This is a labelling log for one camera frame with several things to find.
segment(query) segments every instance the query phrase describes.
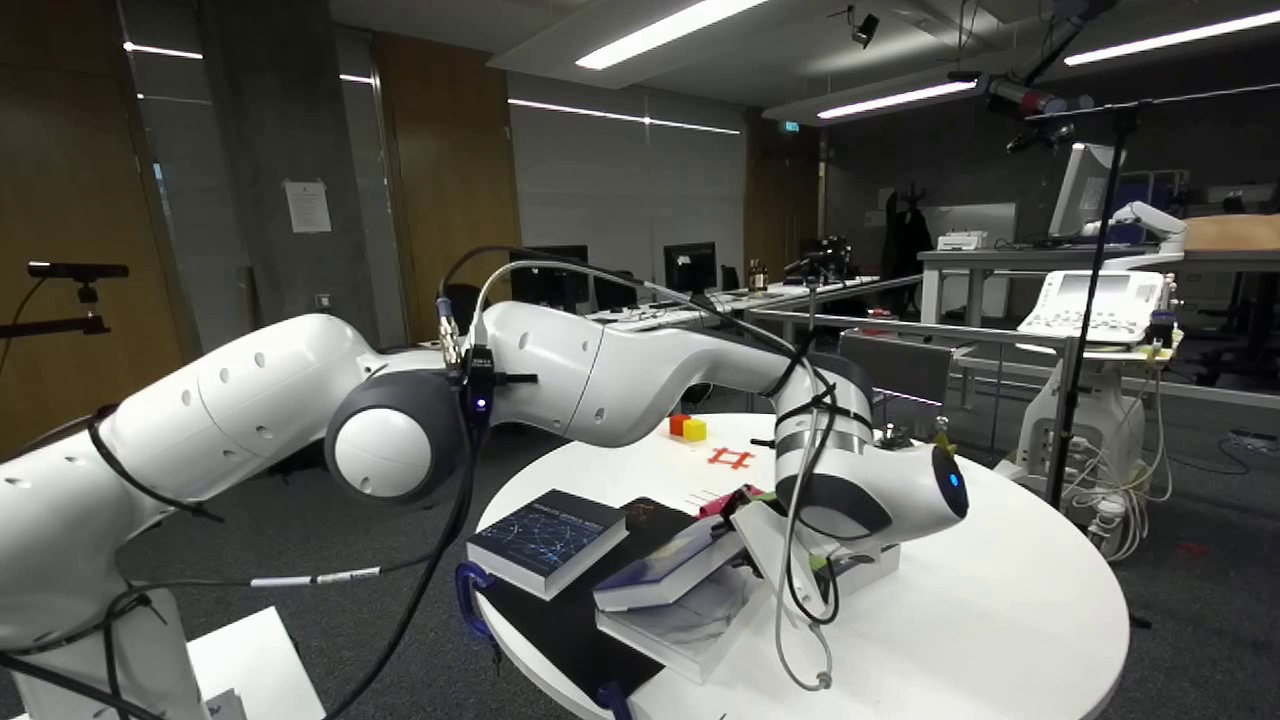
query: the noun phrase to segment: ceiling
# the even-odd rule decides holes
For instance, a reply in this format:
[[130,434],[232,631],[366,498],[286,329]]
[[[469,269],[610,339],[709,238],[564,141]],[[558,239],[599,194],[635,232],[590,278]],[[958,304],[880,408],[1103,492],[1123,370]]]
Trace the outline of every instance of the ceiling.
[[[763,0],[738,19],[618,65],[613,73],[575,69],[575,55],[683,3],[694,0],[331,0],[331,18],[356,27],[475,49],[504,73],[590,87],[662,87],[768,110],[774,117],[813,117],[836,95],[857,100],[916,87],[958,69],[1024,78],[1048,49],[1055,9],[1080,9],[1087,0],[857,0],[857,19],[870,13],[880,18],[870,49],[852,46],[848,0]],[[1280,3],[1119,0],[1098,18],[1071,49],[1102,49],[1265,9]],[[1280,27],[1196,46],[1194,51],[1280,49],[1275,42]],[[1055,65],[1045,79],[1083,86],[1087,78],[1098,73]]]

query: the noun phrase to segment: floor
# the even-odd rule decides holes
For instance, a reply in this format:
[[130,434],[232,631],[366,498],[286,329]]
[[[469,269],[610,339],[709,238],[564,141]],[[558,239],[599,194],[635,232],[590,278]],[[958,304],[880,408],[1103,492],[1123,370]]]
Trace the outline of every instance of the floor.
[[[991,458],[984,434],[1016,429],[1016,403],[974,400],[962,449]],[[1118,578],[1133,604],[1133,662],[1103,720],[1275,717],[1280,707],[1280,415],[1250,408],[1169,403],[1176,498],[1157,509],[1154,535]],[[558,449],[551,436],[499,429],[485,449],[482,503],[504,475]],[[145,580],[217,580],[265,573],[321,573],[418,557],[431,549],[443,509],[368,509],[324,471],[251,482],[217,499],[232,523],[176,515],[125,554]],[[181,593],[192,636],[251,608],[277,604],[324,705],[331,705],[379,654],[411,578],[299,593]],[[473,641],[456,617],[453,580],[440,578],[406,647],[362,720],[504,717],[561,720],[516,668]]]

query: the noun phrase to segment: wooden panel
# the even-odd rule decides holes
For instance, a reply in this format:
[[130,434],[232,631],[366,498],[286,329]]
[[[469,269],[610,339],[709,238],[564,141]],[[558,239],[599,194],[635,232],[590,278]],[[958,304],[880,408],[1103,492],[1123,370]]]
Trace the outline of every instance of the wooden panel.
[[[101,285],[110,338],[14,339],[0,375],[0,454],[32,445],[97,403],[188,362],[174,304],[174,263],[139,161],[139,126],[110,0],[0,0],[0,311],[32,288],[25,261],[130,263]],[[25,320],[81,311],[78,288],[47,280]]]
[[[411,338],[437,338],[431,297],[453,261],[482,243],[520,243],[508,141],[508,86],[482,51],[376,35],[384,86],[398,238]],[[493,256],[460,280],[482,285]]]
[[774,120],[750,128],[750,228],[744,256],[782,278],[815,238],[815,133],[785,136]]

